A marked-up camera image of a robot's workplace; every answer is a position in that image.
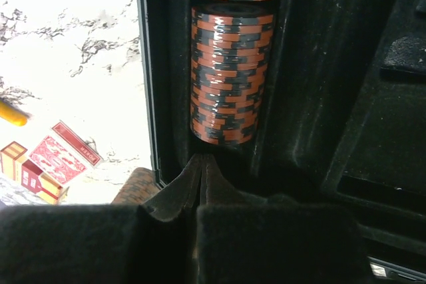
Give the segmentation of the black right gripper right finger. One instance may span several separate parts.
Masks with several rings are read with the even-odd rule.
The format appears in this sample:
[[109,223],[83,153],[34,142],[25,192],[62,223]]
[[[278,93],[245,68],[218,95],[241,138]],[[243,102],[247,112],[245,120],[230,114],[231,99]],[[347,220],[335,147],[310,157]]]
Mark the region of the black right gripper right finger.
[[371,283],[357,224],[342,208],[287,197],[249,202],[211,155],[196,214],[199,283]]

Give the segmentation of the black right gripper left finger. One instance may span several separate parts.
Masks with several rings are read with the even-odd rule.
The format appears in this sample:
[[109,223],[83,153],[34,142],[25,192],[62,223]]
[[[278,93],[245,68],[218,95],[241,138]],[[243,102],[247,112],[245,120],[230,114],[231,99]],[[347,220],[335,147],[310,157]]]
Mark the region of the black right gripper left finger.
[[10,206],[2,283],[184,283],[202,157],[143,204]]

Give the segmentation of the orange black chip roll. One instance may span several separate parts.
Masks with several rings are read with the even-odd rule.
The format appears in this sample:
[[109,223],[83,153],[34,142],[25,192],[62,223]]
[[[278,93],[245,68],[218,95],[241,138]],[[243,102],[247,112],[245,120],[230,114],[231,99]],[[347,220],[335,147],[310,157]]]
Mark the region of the orange black chip roll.
[[111,204],[143,204],[153,198],[161,187],[155,181],[152,170],[136,168],[118,191]]
[[250,141],[257,129],[275,16],[255,5],[192,8],[190,128],[215,145]]

